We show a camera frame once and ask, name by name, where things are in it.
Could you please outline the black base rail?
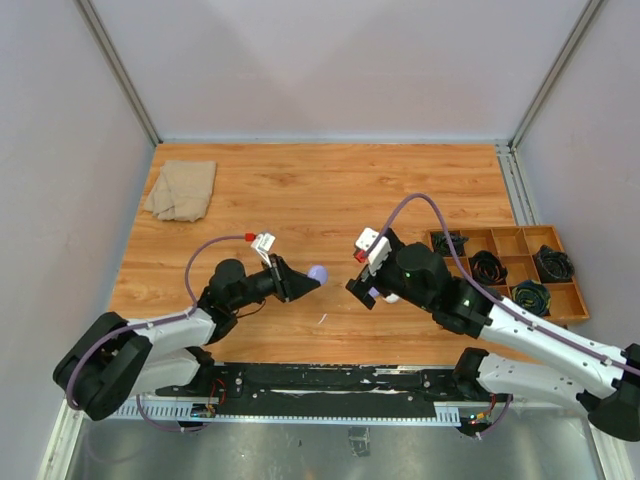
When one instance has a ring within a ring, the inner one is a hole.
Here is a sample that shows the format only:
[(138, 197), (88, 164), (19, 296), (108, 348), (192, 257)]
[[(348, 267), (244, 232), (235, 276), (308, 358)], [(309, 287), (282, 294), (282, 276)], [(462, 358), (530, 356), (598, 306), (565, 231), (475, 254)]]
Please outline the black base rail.
[(157, 389), (221, 405), (216, 413), (433, 412), (438, 402), (488, 404), (491, 395), (456, 385), (451, 367), (408, 365), (211, 364), (187, 385)]

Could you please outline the wooden compartment tray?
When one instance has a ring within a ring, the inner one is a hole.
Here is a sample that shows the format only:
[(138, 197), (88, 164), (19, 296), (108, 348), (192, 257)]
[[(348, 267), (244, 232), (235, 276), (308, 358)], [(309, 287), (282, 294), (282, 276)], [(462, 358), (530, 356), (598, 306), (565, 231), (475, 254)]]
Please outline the wooden compartment tray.
[(466, 228), (453, 230), (451, 236), (461, 267), (452, 259), (442, 231), (428, 230), (424, 240), (445, 257), (453, 275), (465, 270), (477, 282), (559, 325), (589, 318), (573, 262), (553, 226)]

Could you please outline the beige folded cloth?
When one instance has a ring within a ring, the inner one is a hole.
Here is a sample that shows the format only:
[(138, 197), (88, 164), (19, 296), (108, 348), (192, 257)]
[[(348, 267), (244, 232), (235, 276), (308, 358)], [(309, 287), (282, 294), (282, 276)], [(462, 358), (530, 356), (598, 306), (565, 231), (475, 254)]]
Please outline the beige folded cloth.
[(214, 161), (167, 161), (144, 202), (144, 210), (161, 221), (195, 222), (204, 218), (216, 167)]

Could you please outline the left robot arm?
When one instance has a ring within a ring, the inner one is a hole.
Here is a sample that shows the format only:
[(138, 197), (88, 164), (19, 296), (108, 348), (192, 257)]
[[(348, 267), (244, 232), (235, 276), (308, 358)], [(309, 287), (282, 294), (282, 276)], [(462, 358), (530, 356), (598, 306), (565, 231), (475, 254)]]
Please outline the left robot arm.
[(223, 339), (237, 325), (239, 310), (268, 297), (292, 302), (327, 280), (325, 267), (301, 273), (276, 254), (254, 274), (237, 259), (223, 260), (185, 311), (147, 320), (100, 315), (54, 368), (53, 381), (72, 408), (94, 421), (132, 396), (169, 386), (203, 395), (213, 386), (214, 371), (198, 350)]

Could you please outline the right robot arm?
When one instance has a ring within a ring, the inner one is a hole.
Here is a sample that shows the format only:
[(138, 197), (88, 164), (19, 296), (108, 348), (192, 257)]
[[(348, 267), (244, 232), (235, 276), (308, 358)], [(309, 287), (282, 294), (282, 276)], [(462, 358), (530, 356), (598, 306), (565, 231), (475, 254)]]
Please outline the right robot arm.
[(484, 393), (513, 395), (571, 409), (615, 438), (639, 439), (639, 347), (625, 349), (582, 337), (546, 321), (469, 275), (453, 276), (442, 256), (393, 231), (365, 228), (355, 242), (364, 267), (347, 289), (367, 308), (395, 295), (430, 313), (444, 329), (518, 350), (522, 363), (468, 349), (453, 375), (466, 400)]

